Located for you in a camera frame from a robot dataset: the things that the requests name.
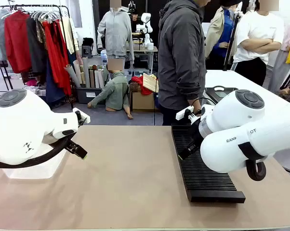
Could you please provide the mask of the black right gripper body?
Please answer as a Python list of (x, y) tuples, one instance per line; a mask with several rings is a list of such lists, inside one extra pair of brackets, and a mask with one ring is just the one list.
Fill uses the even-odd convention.
[(201, 120), (198, 119), (195, 121), (189, 128), (189, 134), (192, 138), (192, 141), (189, 143), (188, 148), (189, 149), (197, 149), (201, 146), (204, 138), (202, 137), (200, 131), (199, 131), (199, 124)]

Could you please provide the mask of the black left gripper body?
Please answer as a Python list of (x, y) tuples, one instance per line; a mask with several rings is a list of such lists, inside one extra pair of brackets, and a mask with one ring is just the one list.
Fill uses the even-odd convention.
[(86, 123), (86, 115), (82, 111), (75, 111), (78, 119), (78, 127), (83, 126)]

